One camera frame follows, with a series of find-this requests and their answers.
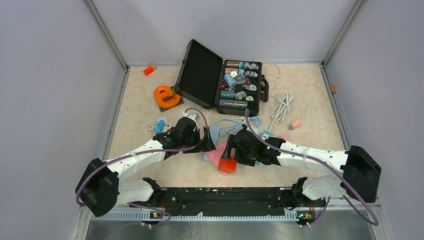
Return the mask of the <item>teal power strip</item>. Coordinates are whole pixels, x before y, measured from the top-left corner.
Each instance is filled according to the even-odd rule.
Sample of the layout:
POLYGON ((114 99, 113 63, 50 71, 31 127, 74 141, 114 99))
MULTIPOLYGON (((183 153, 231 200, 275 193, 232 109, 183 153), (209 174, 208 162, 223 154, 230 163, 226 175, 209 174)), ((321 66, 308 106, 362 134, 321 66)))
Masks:
MULTIPOLYGON (((261 139, 263 139, 264 141, 266 140, 266 139, 268 139, 268 138, 270 138, 270 137, 273 137, 274 135, 271 133, 271 132, 269 132, 269 131, 266 131, 266 130, 264 130, 261 134, 260 134, 260 137, 261 137, 261 139)), ((255 161, 255 165, 256 166, 258 166, 258 165, 260 165, 260 164, 262 164, 261 162, 259 162, 259 161, 255 161)))

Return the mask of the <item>red cube socket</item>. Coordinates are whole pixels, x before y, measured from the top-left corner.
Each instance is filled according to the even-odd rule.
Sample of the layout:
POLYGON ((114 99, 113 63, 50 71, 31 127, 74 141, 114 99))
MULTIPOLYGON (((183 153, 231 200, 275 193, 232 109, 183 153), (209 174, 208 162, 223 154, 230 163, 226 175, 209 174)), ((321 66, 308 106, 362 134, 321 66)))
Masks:
POLYGON ((237 162, 233 157, 229 159, 220 159, 218 163, 218 171, 222 174, 231 174, 237 168, 237 162))

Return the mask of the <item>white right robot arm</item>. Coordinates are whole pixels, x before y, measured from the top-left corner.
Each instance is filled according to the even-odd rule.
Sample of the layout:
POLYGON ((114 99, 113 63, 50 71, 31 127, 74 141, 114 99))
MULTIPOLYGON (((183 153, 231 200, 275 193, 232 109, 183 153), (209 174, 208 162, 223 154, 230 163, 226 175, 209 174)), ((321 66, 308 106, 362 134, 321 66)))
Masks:
POLYGON ((229 159, 231 152, 241 165, 253 167, 259 162, 326 173, 321 177, 300 178, 292 186, 293 200, 299 206, 326 197, 350 196, 365 203, 374 203, 377 199, 382 168, 360 146, 322 150, 277 137, 262 139, 244 128, 228 137, 222 158, 229 159))

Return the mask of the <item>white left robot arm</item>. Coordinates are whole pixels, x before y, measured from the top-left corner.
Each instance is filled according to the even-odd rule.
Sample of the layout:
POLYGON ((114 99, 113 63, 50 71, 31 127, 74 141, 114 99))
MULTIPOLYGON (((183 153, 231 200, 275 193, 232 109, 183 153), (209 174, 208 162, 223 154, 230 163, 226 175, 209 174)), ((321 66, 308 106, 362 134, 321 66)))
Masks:
POLYGON ((129 177, 178 153, 204 153, 215 148, 207 122, 200 128, 194 116, 185 114, 175 126, 132 151, 113 159, 91 160, 75 189, 76 203, 96 217, 120 205, 145 203, 154 207, 160 202, 161 187, 148 177, 128 182, 129 177))

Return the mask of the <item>small pink plug adapter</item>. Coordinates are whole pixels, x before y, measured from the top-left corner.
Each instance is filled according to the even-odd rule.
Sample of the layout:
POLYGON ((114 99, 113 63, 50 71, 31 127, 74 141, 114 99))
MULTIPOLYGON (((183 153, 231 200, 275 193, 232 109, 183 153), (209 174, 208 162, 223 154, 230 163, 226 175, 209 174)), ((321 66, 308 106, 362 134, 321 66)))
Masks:
POLYGON ((293 131, 294 129, 298 128, 301 124, 301 121, 299 119, 293 121, 292 123, 289 124, 288 129, 293 131))

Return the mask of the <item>pink triangular power strip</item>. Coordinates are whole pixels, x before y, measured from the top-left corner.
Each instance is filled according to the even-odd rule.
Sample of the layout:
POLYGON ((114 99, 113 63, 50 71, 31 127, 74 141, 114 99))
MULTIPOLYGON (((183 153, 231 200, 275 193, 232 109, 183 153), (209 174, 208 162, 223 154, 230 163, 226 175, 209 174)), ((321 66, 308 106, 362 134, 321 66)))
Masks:
POLYGON ((206 152, 203 155, 203 160, 207 162, 211 162, 215 165, 218 165, 225 149, 226 149, 226 144, 219 144, 216 146, 215 150, 206 152))

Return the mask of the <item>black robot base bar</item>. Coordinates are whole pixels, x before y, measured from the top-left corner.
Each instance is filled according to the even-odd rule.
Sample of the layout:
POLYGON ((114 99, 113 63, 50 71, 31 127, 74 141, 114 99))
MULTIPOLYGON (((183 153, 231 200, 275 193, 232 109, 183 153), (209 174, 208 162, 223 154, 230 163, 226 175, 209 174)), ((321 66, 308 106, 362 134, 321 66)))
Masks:
POLYGON ((283 216, 296 208, 324 207, 324 199, 310 200, 284 187, 168 187, 157 189, 138 204, 164 209, 173 217, 283 216))

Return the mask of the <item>light blue power strip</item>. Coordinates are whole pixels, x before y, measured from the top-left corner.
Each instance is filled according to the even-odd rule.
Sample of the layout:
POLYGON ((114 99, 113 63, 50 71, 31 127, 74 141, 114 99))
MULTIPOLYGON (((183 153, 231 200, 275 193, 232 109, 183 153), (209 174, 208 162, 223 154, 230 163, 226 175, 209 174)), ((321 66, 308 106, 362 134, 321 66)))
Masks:
POLYGON ((217 126, 217 125, 212 125, 209 128, 209 131, 210 131, 211 141, 216 146, 217 143, 218 143, 218 138, 220 136, 221 128, 219 126, 217 126))

